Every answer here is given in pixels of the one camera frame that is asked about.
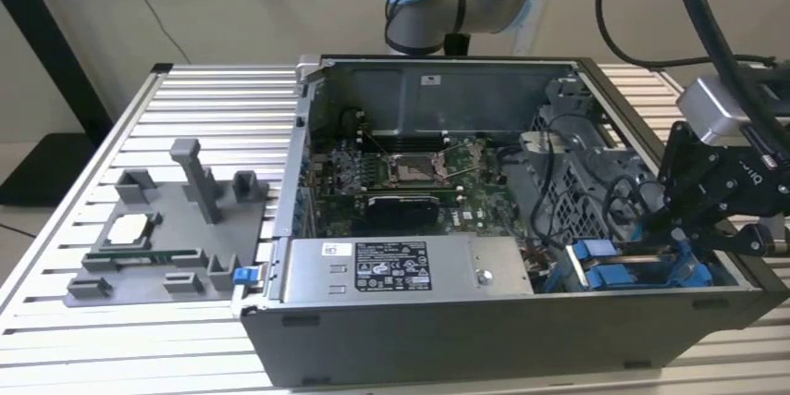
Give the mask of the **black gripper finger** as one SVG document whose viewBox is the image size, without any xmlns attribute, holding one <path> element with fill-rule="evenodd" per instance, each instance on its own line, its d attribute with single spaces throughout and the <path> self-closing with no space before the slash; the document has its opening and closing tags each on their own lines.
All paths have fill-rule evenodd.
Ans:
<svg viewBox="0 0 790 395">
<path fill-rule="evenodd" d="M 691 245 L 700 251 L 719 251 L 747 256 L 764 256 L 770 234 L 758 224 L 734 228 L 728 221 L 731 205 L 726 202 L 689 210 L 675 221 Z"/>
<path fill-rule="evenodd" d="M 671 243 L 671 231 L 680 228 L 691 232 L 711 230 L 723 212 L 713 201 L 715 170 L 723 167 L 723 149 L 704 144 L 689 124 L 676 121 L 669 129 L 657 172 L 663 186 L 660 206 L 640 219 L 639 242 L 645 246 Z"/>
</svg>

